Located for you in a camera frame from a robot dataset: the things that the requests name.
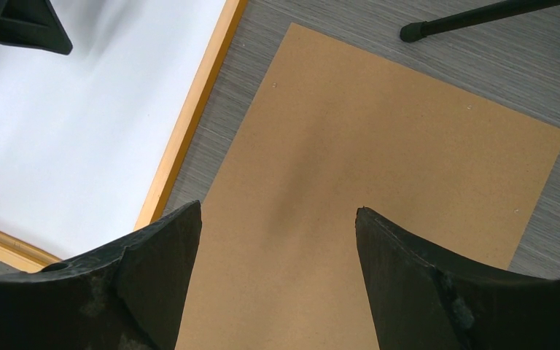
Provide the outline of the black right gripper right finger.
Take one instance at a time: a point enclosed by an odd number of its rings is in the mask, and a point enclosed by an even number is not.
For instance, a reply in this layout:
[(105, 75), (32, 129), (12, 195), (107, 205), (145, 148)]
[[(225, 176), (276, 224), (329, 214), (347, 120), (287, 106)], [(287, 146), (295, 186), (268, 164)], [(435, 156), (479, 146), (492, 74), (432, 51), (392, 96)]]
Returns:
[(560, 279), (471, 260), (367, 207), (355, 230), (380, 349), (560, 349)]

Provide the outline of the illustrated photo print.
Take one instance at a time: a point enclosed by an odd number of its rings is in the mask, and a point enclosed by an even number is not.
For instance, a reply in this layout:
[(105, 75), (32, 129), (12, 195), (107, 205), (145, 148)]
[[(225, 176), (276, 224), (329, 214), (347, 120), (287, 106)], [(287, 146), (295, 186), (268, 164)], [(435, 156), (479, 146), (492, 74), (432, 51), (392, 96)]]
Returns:
[(223, 1), (55, 1), (69, 55), (0, 45), (0, 231), (67, 259), (133, 231)]

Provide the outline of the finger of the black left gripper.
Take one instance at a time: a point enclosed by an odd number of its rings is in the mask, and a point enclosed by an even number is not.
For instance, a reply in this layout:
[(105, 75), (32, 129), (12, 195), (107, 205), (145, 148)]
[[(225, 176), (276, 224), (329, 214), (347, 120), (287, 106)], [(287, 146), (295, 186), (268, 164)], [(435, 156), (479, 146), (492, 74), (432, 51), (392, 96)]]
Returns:
[(0, 0), (0, 44), (69, 55), (73, 44), (47, 0)]

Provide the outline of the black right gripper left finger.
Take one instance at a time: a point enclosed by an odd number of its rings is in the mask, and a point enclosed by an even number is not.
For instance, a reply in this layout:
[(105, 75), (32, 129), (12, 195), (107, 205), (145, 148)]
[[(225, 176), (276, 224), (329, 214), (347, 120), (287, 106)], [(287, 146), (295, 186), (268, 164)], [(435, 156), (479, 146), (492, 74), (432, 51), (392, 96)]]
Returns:
[(0, 275), (0, 349), (173, 349), (201, 227), (191, 201), (36, 273)]

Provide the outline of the orange wooden picture frame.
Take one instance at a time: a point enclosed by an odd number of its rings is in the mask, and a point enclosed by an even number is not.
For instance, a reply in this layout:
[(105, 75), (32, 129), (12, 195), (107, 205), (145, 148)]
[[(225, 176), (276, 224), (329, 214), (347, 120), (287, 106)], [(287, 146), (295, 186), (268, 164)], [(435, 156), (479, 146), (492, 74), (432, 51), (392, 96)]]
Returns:
[[(134, 230), (161, 218), (246, 5), (242, 0), (224, 3)], [(60, 261), (61, 258), (0, 231), (0, 262), (21, 271), (37, 272)]]

